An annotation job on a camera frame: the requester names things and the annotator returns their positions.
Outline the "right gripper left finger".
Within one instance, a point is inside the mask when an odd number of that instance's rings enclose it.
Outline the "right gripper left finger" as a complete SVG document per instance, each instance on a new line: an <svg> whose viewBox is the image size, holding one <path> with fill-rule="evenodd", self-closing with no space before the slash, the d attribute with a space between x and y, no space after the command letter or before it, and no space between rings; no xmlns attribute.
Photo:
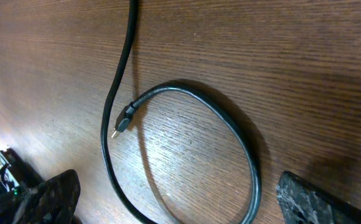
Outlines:
<svg viewBox="0 0 361 224"><path fill-rule="evenodd" d="M73 169L27 189L0 195L0 223L71 223L80 197Z"/></svg>

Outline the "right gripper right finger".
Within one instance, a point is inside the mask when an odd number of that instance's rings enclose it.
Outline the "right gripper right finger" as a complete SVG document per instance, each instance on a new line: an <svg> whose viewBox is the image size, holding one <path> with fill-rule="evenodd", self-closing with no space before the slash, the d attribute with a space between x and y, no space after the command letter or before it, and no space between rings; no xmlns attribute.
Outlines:
<svg viewBox="0 0 361 224"><path fill-rule="evenodd" d="M284 171L276 186L285 224L358 224L361 210Z"/></svg>

